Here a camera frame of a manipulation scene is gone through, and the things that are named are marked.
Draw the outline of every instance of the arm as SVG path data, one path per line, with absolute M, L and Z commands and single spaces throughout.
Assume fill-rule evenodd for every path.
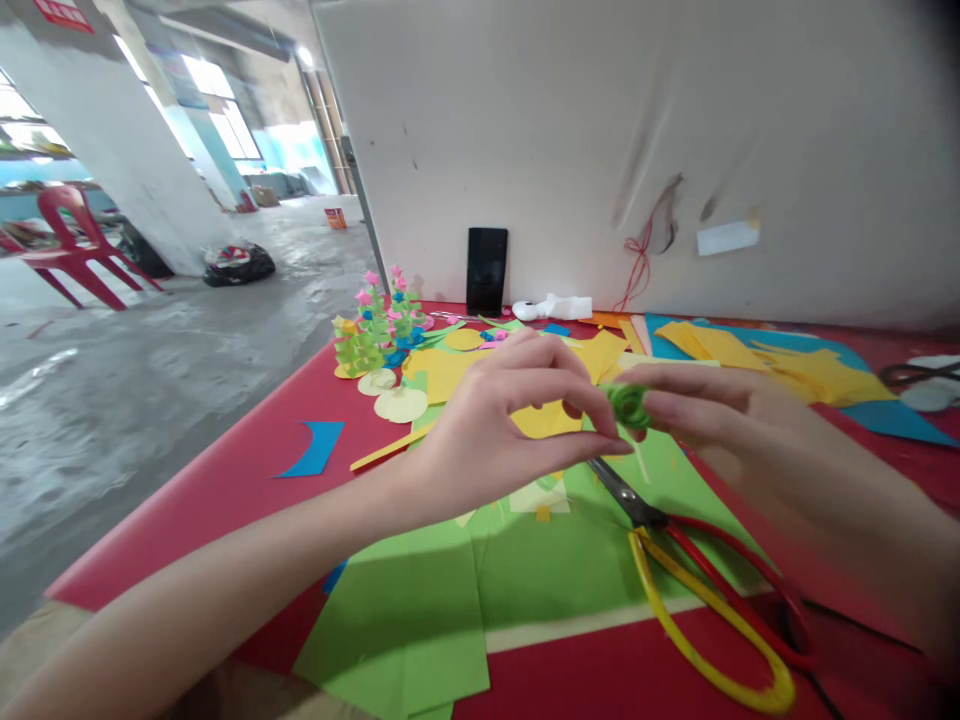
M 912 482 L 757 373 L 648 365 L 644 409 L 775 526 L 876 593 L 931 657 L 960 652 L 960 524 Z
M 510 420 L 562 400 L 598 432 L 531 440 Z M 500 464 L 489 461 L 497 447 Z M 471 369 L 427 439 L 346 485 L 237 530 L 98 613 L 28 681 L 3 718 L 152 717 L 344 558 L 456 517 L 534 478 L 629 453 L 603 393 L 556 338 L 517 333 Z

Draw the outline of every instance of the concrete floor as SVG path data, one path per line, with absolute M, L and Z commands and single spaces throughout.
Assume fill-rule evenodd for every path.
M 342 207 L 349 229 L 331 230 L 326 207 Z M 273 277 L 228 288 L 178 277 L 164 284 L 167 294 L 143 294 L 123 313 L 84 298 L 89 309 L 78 311 L 42 281 L 33 287 L 40 300 L 25 306 L 23 293 L 2 284 L 0 395 L 55 353 L 77 354 L 0 407 L 0 637 L 74 560 L 323 347 L 335 315 L 355 313 L 361 275 L 376 269 L 361 217 L 355 198 L 335 197 L 235 216 L 238 235 L 273 256 Z M 22 265 L 0 265 L 11 262 Z M 125 302 L 138 300 L 120 288 Z

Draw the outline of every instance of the forearm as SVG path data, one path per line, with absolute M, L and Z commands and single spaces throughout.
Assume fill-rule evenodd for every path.
M 161 712 L 331 568 L 405 529 L 389 492 L 390 465 L 231 533 L 132 588 L 71 638 L 3 717 Z

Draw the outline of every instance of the yellow scissor handle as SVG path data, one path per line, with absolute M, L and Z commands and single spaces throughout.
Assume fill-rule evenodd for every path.
M 797 693 L 793 686 L 793 678 L 790 676 L 790 670 L 787 669 L 786 664 L 780 659 L 780 656 L 773 651 L 746 620 L 740 617 L 723 598 L 687 572 L 676 560 L 667 555 L 653 542 L 645 529 L 640 528 L 630 533 L 630 549 L 633 550 L 633 560 L 637 565 L 637 572 L 640 573 L 640 581 L 643 583 L 643 589 L 647 593 L 647 599 L 650 600 L 654 614 L 657 616 L 663 629 L 667 631 L 667 635 L 673 640 L 673 644 L 677 646 L 677 649 L 690 661 L 701 675 L 709 680 L 718 690 L 733 698 L 741 705 L 746 705 L 751 710 L 766 713 L 767 715 L 783 715 L 793 707 Z M 734 682 L 707 662 L 707 660 L 693 648 L 693 645 L 691 645 L 683 633 L 680 632 L 677 624 L 673 622 L 673 618 L 670 617 L 670 612 L 667 610 L 666 605 L 663 604 L 663 599 L 660 597 L 657 586 L 653 581 L 653 574 L 650 572 L 650 564 L 647 562 L 647 556 L 644 551 L 650 553 L 654 560 L 662 565 L 668 573 L 686 585 L 694 595 L 716 610 L 724 620 L 730 623 L 761 652 L 770 664 L 770 670 L 773 671 L 773 686 L 762 691 L 757 691 Z

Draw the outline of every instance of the green paper roll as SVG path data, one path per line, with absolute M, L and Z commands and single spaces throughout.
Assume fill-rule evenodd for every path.
M 647 391 L 642 385 L 621 385 L 611 383 L 600 385 L 613 405 L 617 422 L 631 430 L 646 430 L 653 419 L 643 409 L 643 394 Z

